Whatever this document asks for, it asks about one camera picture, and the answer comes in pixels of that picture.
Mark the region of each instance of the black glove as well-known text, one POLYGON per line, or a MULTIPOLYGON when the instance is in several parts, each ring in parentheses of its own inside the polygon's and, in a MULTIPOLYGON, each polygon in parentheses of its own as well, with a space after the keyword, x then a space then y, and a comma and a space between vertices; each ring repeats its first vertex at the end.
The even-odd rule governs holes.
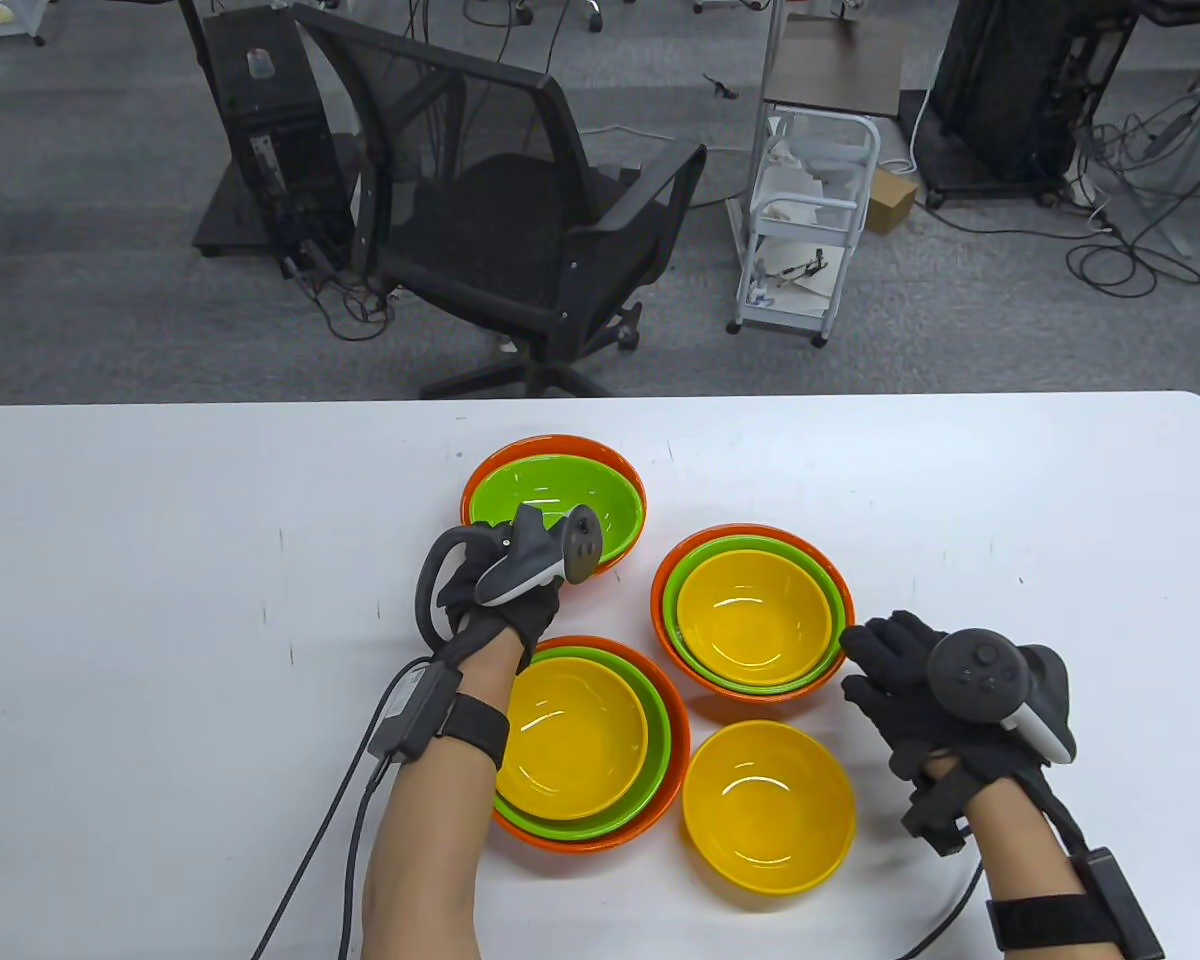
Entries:
POLYGON ((454 572, 452 578, 436 595, 436 605, 444 607, 455 640, 462 632, 460 629, 463 618, 468 616, 466 631, 480 630, 484 632, 484 628, 491 622, 512 628, 524 646, 524 655, 520 667, 523 670, 533 659, 538 641, 542 638, 546 628, 551 626, 556 613, 560 611, 560 586, 564 581, 556 577, 553 584, 535 586, 528 593, 500 604, 498 607, 481 607, 475 600, 476 581, 500 557, 502 551, 494 539, 468 541, 466 557, 458 564, 458 570, 454 572))
POLYGON ((851 626, 841 636, 847 658, 865 676, 842 680, 844 698, 866 714, 893 749, 889 768, 919 785, 935 754, 955 754, 982 784, 1039 772, 1044 758, 996 722, 967 722, 947 713, 929 689, 930 650, 946 634, 906 611, 851 626))

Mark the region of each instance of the chair wheel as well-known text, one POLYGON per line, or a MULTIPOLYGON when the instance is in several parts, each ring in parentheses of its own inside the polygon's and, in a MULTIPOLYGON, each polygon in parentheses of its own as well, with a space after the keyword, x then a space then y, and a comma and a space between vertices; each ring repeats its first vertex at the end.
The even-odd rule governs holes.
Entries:
POLYGON ((618 349, 622 353, 635 353, 636 347, 640 346, 640 330, 635 326, 619 326, 618 328, 618 349))

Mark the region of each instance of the white table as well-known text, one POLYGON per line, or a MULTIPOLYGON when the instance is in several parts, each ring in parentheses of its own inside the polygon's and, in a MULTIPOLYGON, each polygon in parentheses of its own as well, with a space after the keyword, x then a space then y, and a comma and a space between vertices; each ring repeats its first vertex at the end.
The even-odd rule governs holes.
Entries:
MULTIPOLYGON (((563 430, 631 458, 650 517, 620 582, 571 589, 557 632, 655 649, 659 559, 756 520, 824 548, 864 617, 1057 646, 1080 760, 1052 785, 1170 956, 1200 960, 1200 398, 1170 392, 0 408, 0 960, 246 958, 382 684, 421 650, 414 576, 472 467, 563 430)), ((828 884, 743 910, 692 868, 678 810, 599 858, 496 830, 486 960, 911 947, 972 850, 904 835, 906 790, 836 689, 792 722, 859 797, 828 884)), ((276 960, 332 955, 350 814, 276 960)), ((932 960, 994 955, 982 899, 932 960)))

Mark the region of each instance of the white cart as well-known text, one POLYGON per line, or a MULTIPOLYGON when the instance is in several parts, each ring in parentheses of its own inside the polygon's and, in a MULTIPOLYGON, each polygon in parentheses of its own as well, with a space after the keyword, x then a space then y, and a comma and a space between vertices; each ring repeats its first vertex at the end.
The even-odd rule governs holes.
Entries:
POLYGON ((0 37, 28 36, 44 46, 40 24, 53 0, 0 0, 0 37))
POLYGON ((826 347, 866 224, 880 132, 865 116, 775 106, 746 216, 730 334, 811 334, 826 347))

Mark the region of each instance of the cardboard box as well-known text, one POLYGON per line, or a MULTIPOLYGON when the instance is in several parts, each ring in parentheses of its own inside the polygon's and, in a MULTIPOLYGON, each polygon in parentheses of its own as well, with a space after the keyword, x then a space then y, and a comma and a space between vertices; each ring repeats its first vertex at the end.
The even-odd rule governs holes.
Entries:
POLYGON ((888 170, 876 170, 871 182, 871 202, 866 206, 866 229, 884 234, 902 223, 911 212, 911 205, 916 204, 916 190, 919 186, 888 170))

